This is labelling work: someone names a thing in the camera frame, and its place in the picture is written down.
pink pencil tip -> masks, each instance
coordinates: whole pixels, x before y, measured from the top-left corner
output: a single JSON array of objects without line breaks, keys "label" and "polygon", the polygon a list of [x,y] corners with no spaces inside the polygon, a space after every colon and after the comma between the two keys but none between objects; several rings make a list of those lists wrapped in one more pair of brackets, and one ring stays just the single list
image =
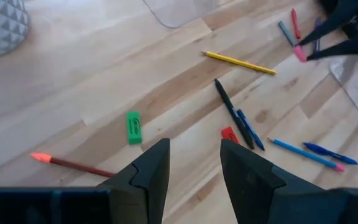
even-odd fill
[{"label": "pink pencil tip", "polygon": [[293,48],[293,53],[298,57],[298,60],[300,62],[305,63],[307,61],[306,55],[303,52],[303,49],[301,46],[297,45]]},{"label": "pink pencil tip", "polygon": [[338,172],[345,172],[345,167],[340,164],[336,164],[336,167],[334,169]]},{"label": "pink pencil tip", "polygon": [[46,163],[49,163],[50,160],[52,159],[51,155],[48,155],[45,153],[32,153],[31,157],[33,157],[34,159],[37,159],[38,161],[46,162]]}]

yellow pencil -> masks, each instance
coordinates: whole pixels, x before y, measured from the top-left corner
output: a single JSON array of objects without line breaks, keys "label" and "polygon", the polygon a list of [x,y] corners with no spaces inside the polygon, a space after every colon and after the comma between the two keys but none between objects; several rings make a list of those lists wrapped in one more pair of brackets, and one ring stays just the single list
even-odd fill
[{"label": "yellow pencil", "polygon": [[214,53],[214,52],[202,52],[202,53],[207,55],[207,56],[209,56],[209,57],[219,59],[219,60],[223,60],[225,62],[230,62],[230,63],[236,64],[236,65],[241,65],[241,66],[244,66],[244,67],[247,67],[247,68],[254,69],[256,71],[265,72],[265,73],[268,73],[268,74],[271,74],[271,75],[276,74],[275,70],[265,68],[265,67],[261,67],[261,66],[258,66],[258,65],[253,65],[251,63],[243,62],[241,60],[237,60],[237,59],[234,59],[234,58],[223,56],[223,55],[220,55],[220,54],[217,54],[217,53]]}]

black pen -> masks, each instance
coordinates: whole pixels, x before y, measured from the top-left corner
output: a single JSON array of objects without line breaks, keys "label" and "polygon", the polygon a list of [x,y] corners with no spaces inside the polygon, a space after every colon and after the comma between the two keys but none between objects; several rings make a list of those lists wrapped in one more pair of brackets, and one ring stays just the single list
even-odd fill
[{"label": "black pen", "polygon": [[219,94],[221,95],[223,103],[226,105],[227,109],[230,112],[231,117],[233,118],[234,122],[236,123],[237,128],[240,130],[242,137],[246,141],[247,145],[251,149],[254,149],[255,147],[254,147],[254,143],[252,142],[251,135],[248,133],[246,127],[244,126],[244,124],[238,117],[238,114],[234,110],[233,104],[230,102],[230,99],[229,99],[228,95],[226,94],[226,92],[224,91],[222,84],[216,78],[215,78],[215,86],[218,89]]}]

green eraser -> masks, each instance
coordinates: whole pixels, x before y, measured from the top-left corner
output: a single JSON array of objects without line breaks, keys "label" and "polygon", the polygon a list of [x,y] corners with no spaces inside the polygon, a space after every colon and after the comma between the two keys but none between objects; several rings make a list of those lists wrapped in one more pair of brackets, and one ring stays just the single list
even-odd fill
[{"label": "green eraser", "polygon": [[142,130],[140,127],[140,114],[137,111],[127,113],[127,133],[129,144],[142,143]]}]

geometric pattern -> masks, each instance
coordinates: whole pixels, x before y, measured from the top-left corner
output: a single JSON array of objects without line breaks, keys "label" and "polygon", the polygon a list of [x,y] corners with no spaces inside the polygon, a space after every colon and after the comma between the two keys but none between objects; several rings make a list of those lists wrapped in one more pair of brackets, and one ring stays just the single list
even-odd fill
[{"label": "geometric pattern", "polygon": [[22,0],[0,0],[0,56],[18,47],[29,32]]}]

